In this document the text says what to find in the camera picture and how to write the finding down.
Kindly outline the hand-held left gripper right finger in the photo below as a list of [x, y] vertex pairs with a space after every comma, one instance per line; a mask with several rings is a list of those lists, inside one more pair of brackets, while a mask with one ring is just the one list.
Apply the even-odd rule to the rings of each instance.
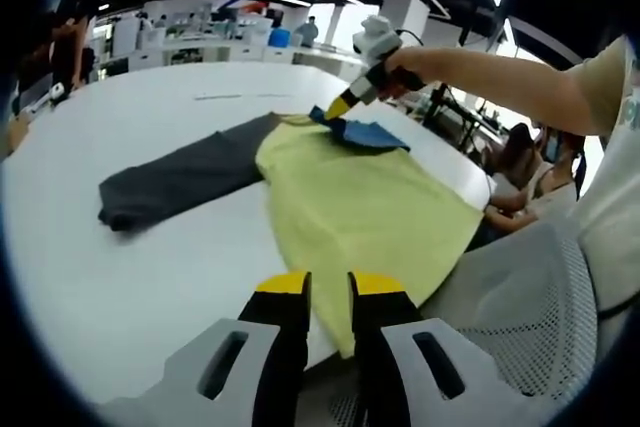
[[440, 319], [424, 319], [394, 278], [349, 273], [359, 402], [370, 426], [542, 426], [543, 405]]

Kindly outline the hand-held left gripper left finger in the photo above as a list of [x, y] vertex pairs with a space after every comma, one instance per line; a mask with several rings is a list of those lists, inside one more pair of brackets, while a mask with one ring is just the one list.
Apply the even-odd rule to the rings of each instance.
[[222, 318], [165, 362], [138, 397], [102, 406], [108, 426], [292, 426], [308, 360], [311, 275], [262, 282], [236, 319]]

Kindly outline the person's right hand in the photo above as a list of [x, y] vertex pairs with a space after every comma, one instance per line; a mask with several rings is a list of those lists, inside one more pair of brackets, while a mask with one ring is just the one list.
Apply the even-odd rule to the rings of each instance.
[[424, 47], [400, 48], [385, 59], [384, 67], [388, 80], [378, 94], [380, 100], [397, 99], [434, 79], [431, 52]]

